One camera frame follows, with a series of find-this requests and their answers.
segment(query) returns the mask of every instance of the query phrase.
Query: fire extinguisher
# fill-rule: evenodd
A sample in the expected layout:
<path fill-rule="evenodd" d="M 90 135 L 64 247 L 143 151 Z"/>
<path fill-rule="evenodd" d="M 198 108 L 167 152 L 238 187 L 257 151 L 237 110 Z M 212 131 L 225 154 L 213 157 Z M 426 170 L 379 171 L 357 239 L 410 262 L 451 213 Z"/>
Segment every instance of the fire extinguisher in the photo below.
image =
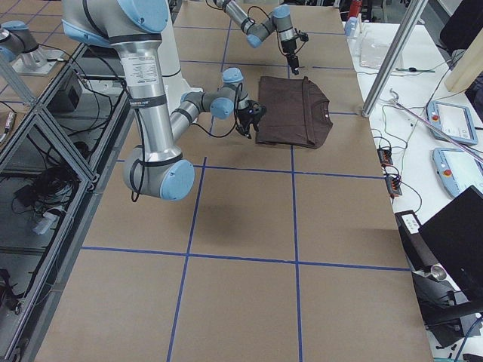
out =
<path fill-rule="evenodd" d="M 347 17 L 347 19 L 350 19 L 351 17 L 357 17 L 361 12 L 361 8 L 362 8 L 362 0 L 352 0 L 350 9 L 349 9 L 349 16 Z"/>

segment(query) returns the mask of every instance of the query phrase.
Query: cardboard surface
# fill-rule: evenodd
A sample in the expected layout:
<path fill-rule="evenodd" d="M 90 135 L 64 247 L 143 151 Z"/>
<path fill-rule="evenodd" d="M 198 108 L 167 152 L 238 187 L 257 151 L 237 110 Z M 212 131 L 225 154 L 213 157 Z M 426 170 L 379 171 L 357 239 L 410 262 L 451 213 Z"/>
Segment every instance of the cardboard surface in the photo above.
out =
<path fill-rule="evenodd" d="M 370 126 L 355 115 L 361 96 L 339 15 L 291 10 L 297 28 L 316 33 L 299 53 L 300 76 L 331 100 L 327 142 L 258 146 L 193 126 L 177 144 L 197 178 L 176 203 L 132 204 L 119 162 L 85 241 L 96 251 L 82 251 L 37 361 L 56 361 L 59 349 L 72 362 L 432 360 Z M 229 25 L 203 2 L 183 3 L 175 32 L 191 85 L 212 91 L 239 66 L 256 99 L 261 75 L 292 77 L 274 35 L 253 50 Z M 198 123 L 221 135 L 233 119 Z M 120 159 L 137 144 L 133 126 Z M 93 282 L 101 291 L 83 292 Z"/>
<path fill-rule="evenodd" d="M 83 250 L 35 360 L 160 360 L 182 273 L 179 256 Z"/>
<path fill-rule="evenodd" d="M 171 360 L 298 360 L 293 265 L 192 259 Z"/>
<path fill-rule="evenodd" d="M 302 265 L 303 360 L 432 361 L 413 294 L 407 272 Z"/>

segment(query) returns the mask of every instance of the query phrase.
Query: label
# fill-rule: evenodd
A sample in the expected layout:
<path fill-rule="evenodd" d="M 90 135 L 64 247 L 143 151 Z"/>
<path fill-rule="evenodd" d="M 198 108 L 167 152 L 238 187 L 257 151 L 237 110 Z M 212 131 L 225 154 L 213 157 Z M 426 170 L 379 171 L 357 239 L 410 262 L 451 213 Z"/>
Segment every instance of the label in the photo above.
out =
<path fill-rule="evenodd" d="M 406 227 L 411 234 L 417 234 L 420 230 L 420 224 L 417 223 L 414 215 L 412 213 L 402 216 L 402 221 L 404 221 Z"/>
<path fill-rule="evenodd" d="M 129 87 L 159 83 L 159 74 L 154 57 L 122 58 L 122 66 Z"/>

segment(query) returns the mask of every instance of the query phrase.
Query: wire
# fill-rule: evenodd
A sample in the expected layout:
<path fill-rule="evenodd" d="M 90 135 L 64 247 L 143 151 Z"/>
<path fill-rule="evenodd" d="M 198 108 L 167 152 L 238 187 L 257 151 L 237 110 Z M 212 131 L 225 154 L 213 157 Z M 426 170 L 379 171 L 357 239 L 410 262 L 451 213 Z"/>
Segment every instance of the wire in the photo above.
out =
<path fill-rule="evenodd" d="M 141 122 L 141 113 L 138 108 L 134 109 L 134 113 L 136 113 L 137 124 L 139 126 L 139 132 L 141 137 L 141 150 L 143 153 L 143 161 L 141 164 L 141 167 L 142 167 L 141 180 L 139 182 L 139 186 L 136 187 L 135 194 L 134 194 L 134 191 L 131 191 L 131 201 L 137 202 L 137 200 L 139 200 L 139 196 L 141 195 L 141 189 L 143 188 L 143 183 L 144 183 L 144 172 L 146 169 L 146 145 L 144 143 L 144 130 L 143 130 L 143 122 Z"/>
<path fill-rule="evenodd" d="M 233 122 L 232 128 L 228 132 L 226 132 L 223 135 L 218 136 L 216 134 L 212 134 L 209 130 L 207 130 L 206 128 L 204 128 L 203 126 L 201 126 L 198 123 L 193 123 L 193 124 L 195 126 L 201 128 L 203 130 L 203 132 L 205 132 L 207 135 L 209 135 L 211 137 L 214 137 L 214 138 L 225 138 L 225 137 L 229 136 L 233 132 L 233 130 L 235 130 L 236 126 L 238 125 L 238 116 L 237 116 L 238 103 L 240 101 L 240 94 L 242 93 L 242 91 L 243 91 L 243 83 L 238 83 L 238 86 L 236 87 L 236 91 L 235 91 L 235 98 L 233 100 L 233 102 L 235 104 L 235 109 L 233 110 L 233 117 L 234 117 L 235 121 Z"/>
<path fill-rule="evenodd" d="M 386 107 L 392 107 L 392 108 L 396 108 L 396 109 L 397 109 L 397 107 L 391 106 L 391 105 L 389 105 L 389 104 L 385 104 L 385 105 L 383 106 L 382 110 L 383 110 L 384 132 L 386 132 L 386 134 L 390 135 L 391 137 L 394 137 L 394 138 L 396 138 L 397 140 L 402 141 L 402 142 L 405 144 L 405 145 L 404 145 L 404 147 L 395 146 L 395 147 L 393 147 L 393 148 L 406 149 L 406 148 L 408 147 L 408 142 L 406 142 L 405 140 L 403 140 L 401 137 L 398 137 L 398 136 L 396 136 L 395 134 L 390 133 L 390 132 L 387 130 L 387 114 L 386 114 L 386 110 L 385 110 L 385 108 L 386 108 Z"/>
<path fill-rule="evenodd" d="M 469 338 L 469 335 L 471 334 L 471 332 L 473 331 L 473 329 L 476 327 L 476 324 L 480 323 L 481 321 L 483 321 L 483 316 L 481 316 L 480 318 L 478 318 L 472 325 L 471 327 L 468 329 L 468 332 L 466 332 L 466 335 L 465 335 L 465 338 L 463 339 L 463 343 L 461 343 L 461 346 L 460 346 L 460 349 L 458 349 L 458 353 L 456 353 L 456 357 L 454 358 L 454 361 L 458 361 L 458 358 L 460 357 L 460 354 L 461 352 L 463 351 L 463 347 L 465 346 L 466 344 L 466 341 L 468 340 Z"/>
<path fill-rule="evenodd" d="M 52 48 L 52 49 L 55 49 L 55 50 L 58 50 L 58 51 L 62 51 L 64 52 L 65 55 L 67 55 L 69 57 L 69 59 L 75 63 L 77 65 L 77 67 L 81 70 L 81 72 L 84 73 L 84 75 L 86 74 L 86 72 L 83 70 L 83 68 L 81 67 L 81 65 L 77 62 L 77 60 L 75 60 L 74 56 L 72 56 L 71 54 L 67 53 L 64 49 L 60 49 L 60 48 L 57 48 L 57 47 L 53 47 L 51 45 L 46 45 L 46 44 L 42 44 L 42 43 L 38 43 L 39 45 L 41 45 L 42 47 L 47 47 L 47 48 Z M 89 83 L 89 87 L 85 84 L 85 82 L 80 78 L 80 75 L 78 74 L 78 72 L 74 69 L 74 73 L 77 75 L 79 81 L 81 82 L 82 86 L 92 92 L 94 94 L 94 99 L 96 100 L 96 104 L 97 104 L 97 117 L 96 117 L 96 120 L 92 123 L 91 127 L 93 127 L 98 121 L 99 121 L 99 116 L 100 116 L 100 104 L 99 104 L 99 100 L 97 99 L 97 95 L 99 94 L 99 92 L 96 92 L 95 90 L 93 90 L 92 88 L 92 83 L 90 80 L 85 80 L 87 83 Z"/>
<path fill-rule="evenodd" d="M 4 106 L 8 107 L 12 112 L 15 112 L 15 109 L 13 109 L 12 107 L 10 107 L 6 102 L 4 102 L 3 100 L 0 100 L 0 103 L 3 104 Z"/>
<path fill-rule="evenodd" d="M 371 128 L 371 130 L 376 130 L 377 132 L 379 132 L 379 135 L 380 135 L 381 137 L 383 136 L 383 133 L 382 133 L 380 130 L 378 130 L 377 128 Z"/>

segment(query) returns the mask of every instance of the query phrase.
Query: black cable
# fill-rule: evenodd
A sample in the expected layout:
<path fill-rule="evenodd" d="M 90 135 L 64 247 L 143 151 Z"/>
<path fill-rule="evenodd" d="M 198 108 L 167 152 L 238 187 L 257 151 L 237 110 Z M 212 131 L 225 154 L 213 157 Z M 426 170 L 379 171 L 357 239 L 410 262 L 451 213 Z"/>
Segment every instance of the black cable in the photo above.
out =
<path fill-rule="evenodd" d="M 44 150 L 42 150 L 40 147 L 38 147 L 37 143 L 35 143 L 34 140 L 32 140 L 32 138 L 30 138 L 30 135 L 27 134 L 26 138 L 31 142 L 31 144 L 35 147 L 35 149 L 37 150 L 37 152 L 40 154 L 40 157 L 42 157 L 42 161 L 44 162 L 44 166 L 45 166 L 45 169 L 47 170 L 48 167 L 47 167 L 47 162 L 45 161 L 45 158 L 44 158 L 44 154 L 46 152 L 44 152 Z"/>
<path fill-rule="evenodd" d="M 206 128 L 204 128 L 203 126 L 201 126 L 198 123 L 193 123 L 193 124 L 195 126 L 201 128 L 203 130 L 203 132 L 205 132 L 207 135 L 209 135 L 211 137 L 224 138 L 224 137 L 229 136 L 233 132 L 233 130 L 235 130 L 236 126 L 238 125 L 238 116 L 236 114 L 237 114 L 237 111 L 238 111 L 238 102 L 240 100 L 240 93 L 242 91 L 243 91 L 243 83 L 239 83 L 238 86 L 236 87 L 235 97 L 234 97 L 234 101 L 233 101 L 234 104 L 235 104 L 235 108 L 233 109 L 233 117 L 234 117 L 235 121 L 233 122 L 233 127 L 228 132 L 226 132 L 225 134 L 223 134 L 221 136 L 218 136 L 216 134 L 212 134 L 209 130 L 207 130 Z"/>
<path fill-rule="evenodd" d="M 12 112 L 15 112 L 15 109 L 13 109 L 12 107 L 10 107 L 6 102 L 4 102 L 3 100 L 0 100 L 0 103 L 3 104 L 4 106 L 8 107 Z"/>
<path fill-rule="evenodd" d="M 461 346 L 460 346 L 460 349 L 458 349 L 458 353 L 456 354 L 456 357 L 454 358 L 454 361 L 456 362 L 458 360 L 458 358 L 460 357 L 460 354 L 461 352 L 463 351 L 463 347 L 465 346 L 466 344 L 466 341 L 468 340 L 469 338 L 469 335 L 471 334 L 471 332 L 475 329 L 476 325 L 478 323 L 481 323 L 483 321 L 483 316 L 481 316 L 480 318 L 478 318 L 472 325 L 471 327 L 468 329 L 468 332 L 466 332 L 466 335 L 465 335 L 465 338 L 463 340 L 463 343 L 461 343 Z"/>
<path fill-rule="evenodd" d="M 64 49 L 60 49 L 60 48 L 53 47 L 53 46 L 51 46 L 51 45 L 42 44 L 42 43 L 38 43 L 38 44 L 39 44 L 39 45 L 41 45 L 42 47 L 52 48 L 52 49 L 55 49 L 55 50 L 57 50 L 57 51 L 62 51 L 62 52 L 64 52 L 64 54 L 65 54 L 65 55 L 67 55 L 67 56 L 69 57 L 69 59 L 70 59 L 70 60 L 71 60 L 73 63 L 75 63 L 75 64 L 77 65 L 77 67 L 78 67 L 78 68 L 81 70 L 81 72 L 83 72 L 83 73 L 84 73 L 84 75 L 86 74 L 86 73 L 85 73 L 85 71 L 83 70 L 83 68 L 81 67 L 81 65 L 80 65 L 80 64 L 77 62 L 77 60 L 75 60 L 74 56 L 72 56 L 71 54 L 67 53 L 67 52 L 66 52 Z M 76 70 L 75 70 L 75 69 L 74 69 L 74 73 L 75 73 L 75 74 L 76 74 L 76 75 L 79 77 L 79 74 L 76 72 Z M 96 117 L 96 120 L 95 120 L 95 121 L 93 122 L 93 124 L 91 125 L 91 127 L 93 127 L 93 126 L 94 126 L 94 125 L 95 125 L 95 124 L 96 124 L 96 123 L 99 121 L 99 116 L 100 116 L 100 104 L 99 104 L 99 100 L 97 99 L 97 94 L 98 94 L 99 92 L 96 92 L 95 90 L 93 90 L 93 89 L 92 89 L 92 83 L 91 83 L 91 81 L 86 80 L 86 82 L 88 82 L 88 83 L 89 83 L 90 87 L 88 87 L 88 86 L 87 86 L 87 85 L 86 85 L 86 84 L 85 84 L 85 83 L 84 83 L 84 82 L 83 82 L 83 81 L 80 79 L 80 77 L 79 77 L 79 81 L 81 82 L 82 86 L 83 86 L 83 87 L 84 87 L 86 90 L 88 90 L 88 91 L 90 91 L 90 92 L 92 92 L 92 93 L 93 93 L 93 95 L 94 95 L 94 99 L 96 100 L 96 104 L 97 104 L 97 117 Z"/>
<path fill-rule="evenodd" d="M 131 201 L 137 202 L 139 200 L 139 197 L 141 195 L 141 189 L 143 188 L 143 183 L 144 183 L 144 171 L 146 169 L 146 145 L 144 144 L 144 130 L 143 130 L 143 122 L 141 122 L 141 113 L 139 112 L 139 109 L 136 108 L 134 109 L 134 113 L 136 114 L 136 119 L 137 119 L 137 124 L 139 126 L 140 130 L 140 137 L 141 137 L 141 150 L 143 153 L 143 161 L 141 164 L 141 180 L 139 182 L 139 186 L 136 187 L 136 195 L 134 195 L 134 191 L 131 191 Z"/>
<path fill-rule="evenodd" d="M 121 78 L 118 73 L 115 72 L 114 68 L 111 67 L 111 65 L 107 62 L 107 60 L 103 59 L 98 53 L 96 53 L 94 51 L 94 49 L 92 49 L 91 47 L 88 46 L 88 50 L 98 59 L 100 60 L 102 63 L 104 63 L 107 68 L 111 71 L 111 73 L 114 75 L 114 77 L 117 79 L 117 81 L 121 84 L 122 86 L 122 89 L 125 90 L 126 94 L 129 96 L 129 98 L 132 98 L 131 97 L 131 94 L 129 93 L 129 90 L 128 90 L 128 87 L 127 87 L 127 84 L 126 84 L 126 81 L 125 79 Z"/>

